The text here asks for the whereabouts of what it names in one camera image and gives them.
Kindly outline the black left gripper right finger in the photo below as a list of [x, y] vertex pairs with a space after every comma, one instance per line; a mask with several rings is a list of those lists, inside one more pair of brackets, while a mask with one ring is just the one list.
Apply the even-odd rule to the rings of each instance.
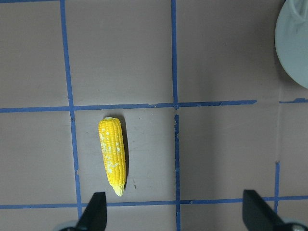
[[249, 231], [295, 231], [295, 223], [285, 223], [255, 190], [244, 190], [242, 218]]

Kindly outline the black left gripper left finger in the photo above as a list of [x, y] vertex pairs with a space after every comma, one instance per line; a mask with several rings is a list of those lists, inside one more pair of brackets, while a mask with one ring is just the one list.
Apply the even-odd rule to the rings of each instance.
[[106, 229], [106, 195], [96, 192], [90, 199], [76, 224], [78, 231], [104, 231]]

